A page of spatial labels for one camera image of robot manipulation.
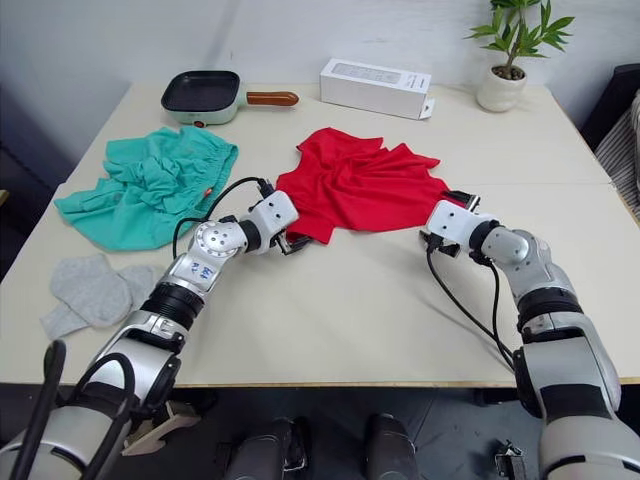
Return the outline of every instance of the potted plant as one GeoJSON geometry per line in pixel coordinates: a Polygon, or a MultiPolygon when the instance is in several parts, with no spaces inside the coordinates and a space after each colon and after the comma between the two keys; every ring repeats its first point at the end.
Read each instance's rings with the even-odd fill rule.
{"type": "Polygon", "coordinates": [[[550,23],[551,1],[546,6],[540,0],[491,0],[493,17],[491,25],[481,25],[471,29],[473,34],[467,38],[492,36],[493,41],[482,48],[504,52],[507,61],[495,65],[487,71],[478,89],[478,103],[493,112],[509,110],[518,102],[518,98],[527,83],[527,75],[513,62],[518,57],[546,58],[538,53],[542,43],[561,50],[570,36],[563,29],[574,17],[562,17],[550,23]],[[540,25],[530,28],[526,13],[533,5],[540,3],[540,25]]]}

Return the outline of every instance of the wooden handle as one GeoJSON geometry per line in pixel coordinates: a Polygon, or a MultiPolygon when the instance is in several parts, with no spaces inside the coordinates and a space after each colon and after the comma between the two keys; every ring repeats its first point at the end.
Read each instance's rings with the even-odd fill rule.
{"type": "Polygon", "coordinates": [[[298,96],[293,92],[247,92],[249,105],[278,105],[290,107],[298,103],[298,96]]]}

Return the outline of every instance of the red cloth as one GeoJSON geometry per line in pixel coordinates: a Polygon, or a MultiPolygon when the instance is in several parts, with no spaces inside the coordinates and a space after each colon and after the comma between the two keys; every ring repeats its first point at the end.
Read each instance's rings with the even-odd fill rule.
{"type": "Polygon", "coordinates": [[[298,145],[298,168],[280,175],[300,213],[288,234],[329,243],[335,227],[383,232],[424,225],[448,191],[429,169],[440,163],[404,143],[382,148],[382,138],[356,138],[324,128],[298,145]]]}

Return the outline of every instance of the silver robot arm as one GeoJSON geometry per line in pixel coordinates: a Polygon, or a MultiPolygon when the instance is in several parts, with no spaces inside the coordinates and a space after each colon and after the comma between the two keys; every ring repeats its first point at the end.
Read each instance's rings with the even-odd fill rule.
{"type": "Polygon", "coordinates": [[[523,340],[513,358],[518,394],[545,425],[541,478],[640,479],[640,438],[615,414],[621,392],[615,367],[549,246],[446,200],[427,229],[490,259],[509,281],[523,340]]]}
{"type": "Polygon", "coordinates": [[[108,471],[131,416],[152,415],[173,388],[178,354],[224,265],[240,253],[265,253],[275,243],[289,253],[284,230],[298,212],[284,192],[270,185],[261,192],[265,198],[239,221],[228,217],[196,229],[188,251],[100,350],[71,397],[51,412],[26,474],[14,469],[24,432],[0,450],[0,479],[100,478],[108,471]],[[123,412],[127,396],[135,406],[123,412]]]}

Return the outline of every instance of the white cardboard box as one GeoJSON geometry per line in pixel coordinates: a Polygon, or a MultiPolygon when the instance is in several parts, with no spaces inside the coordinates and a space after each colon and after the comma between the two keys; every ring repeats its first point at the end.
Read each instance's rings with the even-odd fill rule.
{"type": "Polygon", "coordinates": [[[323,102],[419,120],[431,116],[431,75],[332,58],[320,73],[323,102]]]}

